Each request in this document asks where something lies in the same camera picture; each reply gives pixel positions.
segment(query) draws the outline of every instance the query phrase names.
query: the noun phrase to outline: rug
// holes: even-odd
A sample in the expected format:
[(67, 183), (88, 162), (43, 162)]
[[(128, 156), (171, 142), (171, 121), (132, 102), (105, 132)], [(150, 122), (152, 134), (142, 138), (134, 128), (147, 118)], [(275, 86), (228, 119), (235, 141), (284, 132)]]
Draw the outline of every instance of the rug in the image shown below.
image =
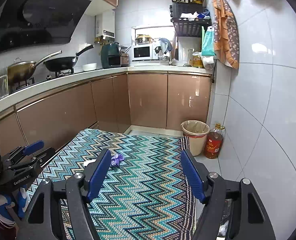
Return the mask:
[[(188, 141), (132, 136), (101, 130), (81, 131), (45, 167), (27, 191), (30, 200), (40, 181), (58, 181), (83, 171), (83, 162), (103, 148), (122, 154), (120, 167), (110, 167), (98, 198), (89, 205), (100, 239), (191, 239), (195, 198), (180, 164)], [(62, 200), (66, 235), (74, 239), (68, 207)]]

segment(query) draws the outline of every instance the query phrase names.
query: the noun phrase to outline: black glass range hood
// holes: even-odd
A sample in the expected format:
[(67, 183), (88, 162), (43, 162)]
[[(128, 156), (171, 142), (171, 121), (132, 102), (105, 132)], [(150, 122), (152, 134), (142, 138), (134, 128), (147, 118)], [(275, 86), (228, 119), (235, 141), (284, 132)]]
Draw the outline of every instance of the black glass range hood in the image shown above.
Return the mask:
[(69, 43), (91, 0), (7, 0), (0, 17), (0, 52)]

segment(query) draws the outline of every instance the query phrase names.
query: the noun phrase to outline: trash can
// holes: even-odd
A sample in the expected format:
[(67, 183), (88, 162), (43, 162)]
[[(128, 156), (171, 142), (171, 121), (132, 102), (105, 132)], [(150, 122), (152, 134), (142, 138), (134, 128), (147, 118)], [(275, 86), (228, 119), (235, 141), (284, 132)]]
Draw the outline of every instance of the trash can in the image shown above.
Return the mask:
[(183, 130), (183, 136), (189, 137), (191, 154), (193, 156), (199, 155), (203, 151), (210, 127), (204, 122), (188, 120), (181, 124), (181, 128)]

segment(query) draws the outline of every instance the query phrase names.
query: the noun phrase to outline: oil bottle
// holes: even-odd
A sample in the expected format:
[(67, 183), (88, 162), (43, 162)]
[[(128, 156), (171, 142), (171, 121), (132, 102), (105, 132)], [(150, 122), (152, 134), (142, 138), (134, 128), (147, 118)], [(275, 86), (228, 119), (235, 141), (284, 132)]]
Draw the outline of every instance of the oil bottle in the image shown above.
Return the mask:
[(221, 126), (220, 123), (216, 123), (214, 129), (210, 131), (204, 149), (204, 155), (207, 158), (215, 159), (218, 157), (225, 132), (225, 127)]

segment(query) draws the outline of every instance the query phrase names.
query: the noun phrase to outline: white countertop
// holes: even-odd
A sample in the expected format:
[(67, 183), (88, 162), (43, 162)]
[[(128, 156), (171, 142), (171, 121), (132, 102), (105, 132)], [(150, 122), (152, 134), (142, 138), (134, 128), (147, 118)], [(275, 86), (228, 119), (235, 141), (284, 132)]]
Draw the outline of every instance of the white countertop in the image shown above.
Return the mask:
[(130, 66), (109, 69), (92, 70), (88, 72), (76, 73), (51, 79), (42, 83), (38, 83), (27, 88), (21, 89), (0, 100), (0, 112), (23, 101), (32, 96), (38, 95), (45, 91), (64, 86), (81, 80), (104, 76), (108, 74), (126, 72), (126, 71), (175, 71), (175, 72), (191, 72), (212, 74), (212, 70), (195, 67), (169, 66), (169, 65), (148, 65), (148, 66)]

